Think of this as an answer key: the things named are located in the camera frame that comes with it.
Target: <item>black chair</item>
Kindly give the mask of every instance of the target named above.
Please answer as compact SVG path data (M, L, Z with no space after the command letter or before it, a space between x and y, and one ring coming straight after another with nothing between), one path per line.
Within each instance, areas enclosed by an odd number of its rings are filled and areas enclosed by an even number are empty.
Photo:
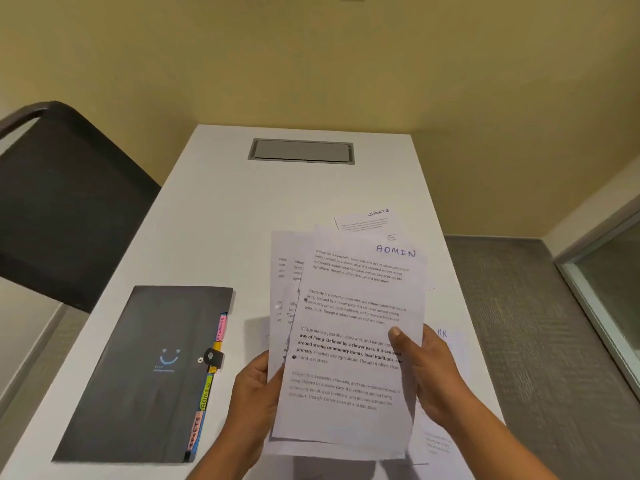
M160 186L70 106L25 106L0 139L0 276L91 312Z

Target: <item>glass door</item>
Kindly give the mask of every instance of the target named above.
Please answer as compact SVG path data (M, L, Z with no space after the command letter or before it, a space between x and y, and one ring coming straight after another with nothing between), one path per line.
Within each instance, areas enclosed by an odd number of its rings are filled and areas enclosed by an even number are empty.
M640 398L640 213L558 268Z

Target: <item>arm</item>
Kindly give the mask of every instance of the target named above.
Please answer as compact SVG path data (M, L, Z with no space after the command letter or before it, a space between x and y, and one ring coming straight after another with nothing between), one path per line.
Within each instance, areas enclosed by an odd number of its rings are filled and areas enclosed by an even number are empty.
M451 435L476 480L557 480L471 392L436 332L424 325L421 347L397 327L389 340L412 364L420 405Z
M238 375L225 425L188 480L240 480L255 465L276 418L284 367L267 382L268 352Z

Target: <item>black folder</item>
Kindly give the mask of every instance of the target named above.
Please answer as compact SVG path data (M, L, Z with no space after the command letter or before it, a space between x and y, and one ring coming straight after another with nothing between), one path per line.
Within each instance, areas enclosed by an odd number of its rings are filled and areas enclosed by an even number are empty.
M206 286L133 288L53 461L192 459L192 430L200 427L201 399L212 379L202 357L216 340L232 292Z

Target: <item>table surface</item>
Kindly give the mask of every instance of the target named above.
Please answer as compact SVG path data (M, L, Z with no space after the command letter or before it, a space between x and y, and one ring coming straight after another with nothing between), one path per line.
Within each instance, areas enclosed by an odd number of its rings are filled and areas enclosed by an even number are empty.
M253 138L343 141L355 165L250 161ZM500 418L480 346L411 137L200 125L107 285L3 471L3 479L182 479L187 465L57 464L51 458L135 285L211 285L236 291L198 450L226 416L236 373L264 350L272 230L331 226L332 217L394 209L429 259L436 289L425 322L468 334L469 386ZM292 478L290 457L263 456L247 478ZM386 478L376 466L375 478Z

